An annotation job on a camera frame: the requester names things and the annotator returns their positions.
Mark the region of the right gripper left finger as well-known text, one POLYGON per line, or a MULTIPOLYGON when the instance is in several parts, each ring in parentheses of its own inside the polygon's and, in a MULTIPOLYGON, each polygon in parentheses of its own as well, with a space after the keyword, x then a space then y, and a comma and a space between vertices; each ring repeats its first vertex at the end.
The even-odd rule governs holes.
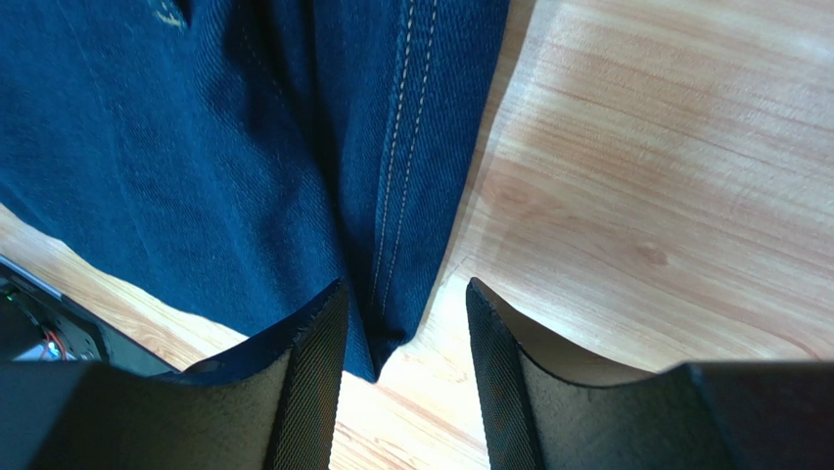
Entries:
POLYGON ((180 373, 97 361, 1 367, 5 469, 324 469, 348 335, 336 281, 180 373))

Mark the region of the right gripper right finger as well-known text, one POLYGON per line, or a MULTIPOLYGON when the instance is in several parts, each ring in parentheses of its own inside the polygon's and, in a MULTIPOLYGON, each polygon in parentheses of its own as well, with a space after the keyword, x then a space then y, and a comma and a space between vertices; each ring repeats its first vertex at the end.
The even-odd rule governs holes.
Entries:
POLYGON ((653 373, 579 346, 482 280, 466 309, 494 469, 829 469, 829 361, 689 361, 653 373))

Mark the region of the dark blue denim skirt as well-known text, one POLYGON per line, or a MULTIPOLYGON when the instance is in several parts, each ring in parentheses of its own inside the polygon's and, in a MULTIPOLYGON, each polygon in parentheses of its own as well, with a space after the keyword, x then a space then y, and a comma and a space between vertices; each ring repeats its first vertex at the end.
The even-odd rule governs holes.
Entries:
POLYGON ((347 372, 415 335, 505 1, 5 1, 1 203, 252 336, 334 280, 347 372))

